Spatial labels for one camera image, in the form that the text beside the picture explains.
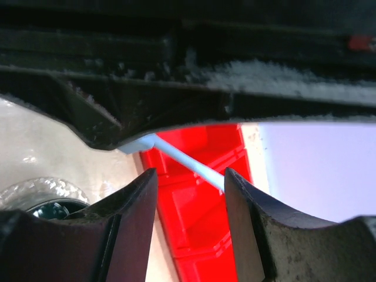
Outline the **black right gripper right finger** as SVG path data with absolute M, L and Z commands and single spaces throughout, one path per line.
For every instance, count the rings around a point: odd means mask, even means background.
M 233 169 L 224 191 L 239 281 L 375 280 L 375 217 L 334 223 L 305 214 Z

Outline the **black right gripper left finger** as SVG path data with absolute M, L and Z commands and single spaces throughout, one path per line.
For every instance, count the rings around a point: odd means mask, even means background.
M 2 281 L 144 281 L 157 202 L 157 173 L 63 220 L 1 212 Z

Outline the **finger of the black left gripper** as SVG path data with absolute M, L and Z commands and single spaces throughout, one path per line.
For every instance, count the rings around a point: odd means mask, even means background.
M 375 120 L 374 1 L 2 1 L 1 97 L 112 150 L 198 124 Z

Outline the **dark green mug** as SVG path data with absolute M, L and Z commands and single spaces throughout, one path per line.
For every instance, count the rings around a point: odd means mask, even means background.
M 63 220 L 70 214 L 78 212 L 89 204 L 72 199 L 50 200 L 31 207 L 26 212 L 40 219 Z

